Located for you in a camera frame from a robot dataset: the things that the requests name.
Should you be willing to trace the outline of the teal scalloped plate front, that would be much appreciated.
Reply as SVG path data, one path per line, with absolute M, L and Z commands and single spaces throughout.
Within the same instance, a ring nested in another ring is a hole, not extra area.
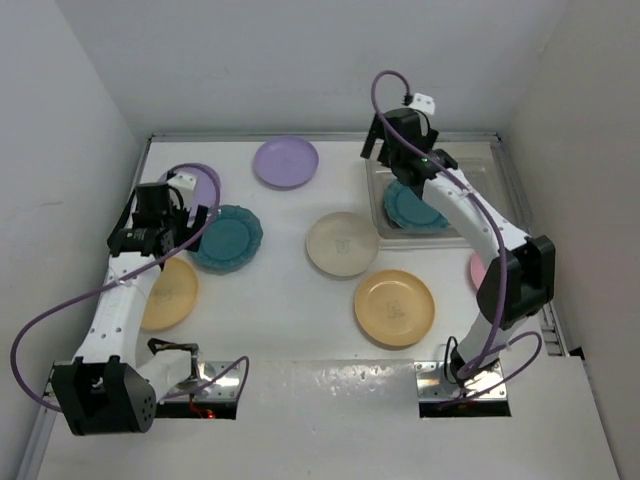
M 383 207 L 388 218 L 402 229 L 441 231 L 449 227 L 448 220 L 440 212 L 397 180 L 385 188 Z

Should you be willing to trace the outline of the teal scalloped plate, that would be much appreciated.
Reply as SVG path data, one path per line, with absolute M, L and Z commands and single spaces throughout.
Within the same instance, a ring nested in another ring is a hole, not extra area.
M 402 229 L 441 231 L 449 227 L 448 220 L 440 212 L 397 180 L 385 188 L 383 207 L 388 218 Z
M 223 205 L 201 237 L 194 263 L 214 273 L 229 273 L 242 268 L 257 254 L 263 239 L 258 217 L 249 209 Z

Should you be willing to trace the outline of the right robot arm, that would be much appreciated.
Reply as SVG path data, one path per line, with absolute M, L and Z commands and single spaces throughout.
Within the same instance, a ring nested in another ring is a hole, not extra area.
M 486 268 L 476 293 L 478 316 L 450 355 L 449 371 L 461 384 L 519 340 L 527 318 L 553 299 L 556 249 L 548 237 L 532 237 L 511 224 L 446 151 L 420 150 L 417 143 L 401 137 L 399 127 L 420 133 L 418 114 L 406 108 L 375 114 L 362 157 L 369 158 L 380 141 L 379 162 L 421 202 L 442 214 Z

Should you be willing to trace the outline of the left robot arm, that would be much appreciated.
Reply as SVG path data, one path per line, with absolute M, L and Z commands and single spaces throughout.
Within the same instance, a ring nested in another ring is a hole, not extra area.
M 151 290 L 168 254 L 198 247 L 208 209 L 190 209 L 197 179 L 181 171 L 163 182 L 137 185 L 107 239 L 105 292 L 81 346 L 57 363 L 51 386 L 76 436 L 144 433 L 157 404 L 178 384 L 195 378 L 195 344 L 163 342 L 144 365 L 136 345 Z

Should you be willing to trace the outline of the teal scalloped plate back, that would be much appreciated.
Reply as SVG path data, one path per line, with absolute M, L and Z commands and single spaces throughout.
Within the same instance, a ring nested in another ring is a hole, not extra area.
M 229 273 L 242 268 L 257 254 L 263 239 L 258 217 L 249 209 L 223 205 L 201 237 L 194 263 L 214 273 Z

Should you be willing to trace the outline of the cream plate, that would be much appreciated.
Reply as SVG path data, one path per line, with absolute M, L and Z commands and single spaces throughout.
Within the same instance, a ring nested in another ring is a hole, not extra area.
M 333 212 L 309 229 L 305 247 L 311 262 L 334 277 L 364 273 L 376 260 L 380 237 L 371 220 L 353 212 Z

